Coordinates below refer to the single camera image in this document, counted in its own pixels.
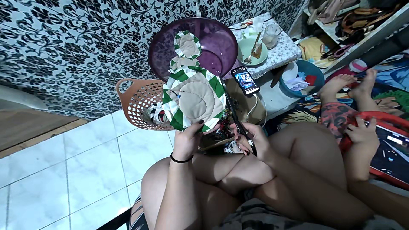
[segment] black and white patterned wall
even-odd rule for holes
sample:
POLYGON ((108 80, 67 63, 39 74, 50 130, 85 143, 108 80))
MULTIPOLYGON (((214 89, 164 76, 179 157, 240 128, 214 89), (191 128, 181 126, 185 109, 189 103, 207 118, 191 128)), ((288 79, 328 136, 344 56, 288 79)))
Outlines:
POLYGON ((0 84, 49 112, 96 119, 121 108, 115 84, 152 79, 148 47, 179 18, 226 25, 271 12, 288 31, 304 0, 0 0, 0 84))

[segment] bracelet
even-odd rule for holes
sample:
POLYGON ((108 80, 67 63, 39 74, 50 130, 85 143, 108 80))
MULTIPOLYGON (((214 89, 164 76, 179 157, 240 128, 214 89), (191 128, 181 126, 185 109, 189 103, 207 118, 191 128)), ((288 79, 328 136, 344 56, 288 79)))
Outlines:
POLYGON ((171 159, 174 161, 174 162, 176 162, 176 163, 186 163, 186 162, 189 162, 190 160, 192 160, 193 159, 193 155, 191 156, 191 157, 189 157, 189 159, 187 159, 187 160, 183 160, 183 161, 178 161, 178 160, 176 160, 175 158, 173 158, 173 156, 172 156, 172 154, 173 154, 173 152, 171 153, 171 159))

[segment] red case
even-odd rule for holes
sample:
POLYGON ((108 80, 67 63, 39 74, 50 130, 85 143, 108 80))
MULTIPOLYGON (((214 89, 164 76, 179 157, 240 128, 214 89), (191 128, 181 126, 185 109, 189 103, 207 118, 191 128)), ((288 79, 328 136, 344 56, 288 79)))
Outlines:
MULTIPOLYGON (((371 118, 375 117, 377 120, 377 125, 384 127, 386 129, 389 129, 398 134, 401 134, 405 137, 409 137, 409 121, 404 120, 400 117, 397 117, 397 116, 394 116, 388 113, 384 113, 384 112, 379 112, 379 111, 360 112, 360 113, 357 113, 356 116, 359 116, 366 121, 370 121, 371 118)), ((353 124, 357 126, 355 117, 350 117, 348 119, 348 124, 353 124)), ((349 150, 351 145, 352 145, 352 141, 346 135, 342 138, 341 142, 339 143, 339 148, 341 149, 342 153, 345 153, 349 150)), ((373 167, 371 167, 371 170, 369 172, 374 175, 379 176, 380 178, 390 182, 393 185, 396 185, 397 187, 400 187, 400 188, 403 188, 409 191, 409 184, 405 183, 404 181, 401 181, 395 177, 392 177, 391 175, 388 175, 373 167)))

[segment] bare foot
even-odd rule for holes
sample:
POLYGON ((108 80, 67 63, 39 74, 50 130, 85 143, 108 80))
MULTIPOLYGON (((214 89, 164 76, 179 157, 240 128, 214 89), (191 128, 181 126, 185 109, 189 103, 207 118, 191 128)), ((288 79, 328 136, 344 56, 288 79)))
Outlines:
POLYGON ((327 82, 318 92, 318 96, 323 98, 335 97, 336 93, 340 91, 344 86, 356 82, 357 79, 349 74, 340 74, 333 77, 327 82))
POLYGON ((378 71, 374 69, 368 69, 364 80, 351 91, 348 92, 348 96, 351 98, 360 97, 362 95, 371 95, 373 85, 375 84, 376 74, 378 71))

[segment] green plate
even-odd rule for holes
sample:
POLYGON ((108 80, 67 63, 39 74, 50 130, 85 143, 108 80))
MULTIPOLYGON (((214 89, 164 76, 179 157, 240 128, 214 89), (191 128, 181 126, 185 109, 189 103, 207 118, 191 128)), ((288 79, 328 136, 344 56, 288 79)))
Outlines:
POLYGON ((256 39, 254 38, 245 38, 242 39, 241 41, 238 42, 238 54, 237 54, 237 60, 244 66, 247 67, 256 67, 260 64, 262 64, 266 59, 267 59, 267 47, 265 46, 264 43, 261 43, 261 55, 260 58, 257 59, 255 57, 251 57, 252 63, 244 63, 244 59, 246 59, 254 46, 254 43, 256 42, 256 39))

